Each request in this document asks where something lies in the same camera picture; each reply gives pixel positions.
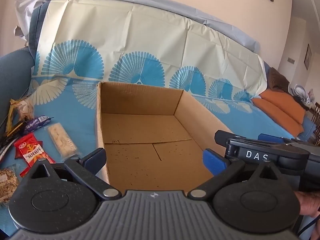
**gray ribbed surface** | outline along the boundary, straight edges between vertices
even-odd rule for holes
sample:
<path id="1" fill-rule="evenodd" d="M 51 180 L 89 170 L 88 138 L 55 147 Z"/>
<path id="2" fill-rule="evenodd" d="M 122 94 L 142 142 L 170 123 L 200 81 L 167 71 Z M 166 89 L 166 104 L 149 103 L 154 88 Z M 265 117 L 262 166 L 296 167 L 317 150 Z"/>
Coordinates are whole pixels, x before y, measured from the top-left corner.
<path id="1" fill-rule="evenodd" d="M 207 203 L 189 200 L 181 191 L 128 191 L 120 200 L 102 203 L 95 216 L 75 230 L 57 235 L 36 235 L 19 230 L 11 239 L 296 240 L 297 238 L 289 231 L 269 236 L 238 232 L 222 224 L 213 215 Z"/>

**metal screw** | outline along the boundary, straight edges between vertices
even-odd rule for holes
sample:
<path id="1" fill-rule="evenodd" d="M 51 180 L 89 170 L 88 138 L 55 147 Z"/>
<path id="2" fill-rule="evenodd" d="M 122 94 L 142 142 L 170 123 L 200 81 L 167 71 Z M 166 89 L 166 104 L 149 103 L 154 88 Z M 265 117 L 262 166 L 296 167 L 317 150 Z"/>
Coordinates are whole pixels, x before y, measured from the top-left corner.
<path id="1" fill-rule="evenodd" d="M 193 191 L 190 192 L 191 196 L 196 197 L 196 198 L 201 198 L 206 195 L 206 192 L 202 189 L 194 189 Z"/>
<path id="2" fill-rule="evenodd" d="M 119 191 L 117 191 L 115 188 L 108 188 L 106 190 L 103 191 L 103 194 L 106 197 L 115 197 L 119 194 Z"/>

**human hand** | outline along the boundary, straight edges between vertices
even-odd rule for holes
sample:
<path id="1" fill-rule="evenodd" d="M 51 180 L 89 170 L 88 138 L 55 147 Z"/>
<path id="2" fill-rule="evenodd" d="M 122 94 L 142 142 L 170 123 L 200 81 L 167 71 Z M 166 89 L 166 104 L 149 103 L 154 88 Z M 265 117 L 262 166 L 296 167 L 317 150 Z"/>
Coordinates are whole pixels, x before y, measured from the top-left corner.
<path id="1" fill-rule="evenodd" d="M 300 202 L 300 215 L 316 218 L 320 215 L 320 192 L 295 192 Z M 318 221 L 310 240 L 320 239 L 320 222 Z"/>

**open cardboard box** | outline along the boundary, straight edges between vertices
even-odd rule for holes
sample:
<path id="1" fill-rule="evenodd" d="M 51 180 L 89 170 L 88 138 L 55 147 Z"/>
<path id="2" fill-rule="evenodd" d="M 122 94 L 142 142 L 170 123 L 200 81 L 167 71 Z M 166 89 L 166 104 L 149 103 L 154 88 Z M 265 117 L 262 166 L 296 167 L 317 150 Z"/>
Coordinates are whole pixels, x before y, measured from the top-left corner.
<path id="1" fill-rule="evenodd" d="M 190 191 L 212 177 L 202 151 L 217 145 L 217 130 L 230 131 L 186 91 L 101 82 L 97 94 L 98 147 L 107 152 L 105 180 L 122 193 Z"/>

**orange pillow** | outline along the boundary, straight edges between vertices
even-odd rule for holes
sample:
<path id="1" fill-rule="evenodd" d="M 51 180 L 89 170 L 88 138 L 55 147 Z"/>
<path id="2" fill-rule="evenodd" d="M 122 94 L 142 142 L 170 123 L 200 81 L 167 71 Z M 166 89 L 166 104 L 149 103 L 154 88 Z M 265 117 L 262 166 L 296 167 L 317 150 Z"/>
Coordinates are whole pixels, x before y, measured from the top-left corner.
<path id="1" fill-rule="evenodd" d="M 306 111 L 300 106 L 293 97 L 284 92 L 275 92 L 270 89 L 260 94 L 261 98 L 280 108 L 297 123 L 302 124 Z"/>
<path id="2" fill-rule="evenodd" d="M 287 130 L 294 137 L 297 137 L 298 134 L 303 132 L 303 127 L 301 124 L 297 123 L 294 119 L 292 119 L 272 103 L 261 98 L 253 98 L 252 102 L 256 107 L 260 108 L 267 116 L 269 116 L 273 121 Z"/>

